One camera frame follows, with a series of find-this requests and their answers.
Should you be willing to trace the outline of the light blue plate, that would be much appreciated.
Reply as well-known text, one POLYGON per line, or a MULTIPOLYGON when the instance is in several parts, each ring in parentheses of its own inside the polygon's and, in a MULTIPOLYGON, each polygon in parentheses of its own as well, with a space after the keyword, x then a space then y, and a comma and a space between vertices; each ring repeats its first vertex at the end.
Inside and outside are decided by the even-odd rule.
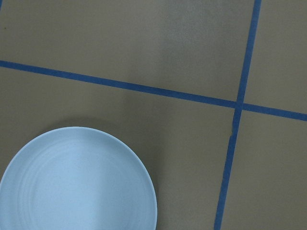
POLYGON ((65 127, 23 146, 0 183, 3 230, 154 230, 157 201, 139 157, 100 130, 65 127))

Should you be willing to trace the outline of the blue tape strip vertical right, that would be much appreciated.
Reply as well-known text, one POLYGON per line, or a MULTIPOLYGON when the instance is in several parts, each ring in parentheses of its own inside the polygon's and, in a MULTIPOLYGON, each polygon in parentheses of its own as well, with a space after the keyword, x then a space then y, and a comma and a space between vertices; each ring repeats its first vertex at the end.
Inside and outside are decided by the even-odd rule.
POLYGON ((223 216, 224 216, 224 209, 226 205, 226 199, 227 199, 227 193, 228 193, 228 187, 231 177, 231 171, 233 166, 233 160, 234 160, 234 154, 236 150, 236 142, 237 142, 237 136, 240 126, 240 120, 243 110, 243 104, 246 94, 246 88, 247 88, 247 82, 248 82, 248 76, 250 71, 250 65, 253 55, 253 49, 255 44, 255 38, 256 38, 256 32, 259 22, 259 16, 260 16, 260 8, 261 8, 261 1, 255 0, 253 4, 253 10, 251 15, 251 21, 248 31, 248 39, 247 39, 247 45, 244 55, 244 61, 239 81, 239 87, 236 97, 236 104, 234 108, 234 114, 233 114, 233 120, 232 120, 232 132, 229 137, 229 142, 227 146, 227 153, 224 163, 224 170, 223 170, 223 177, 221 181, 221 187, 218 197, 218 203, 215 213, 215 219, 214 219, 214 230, 220 230, 222 228, 223 223, 223 216))

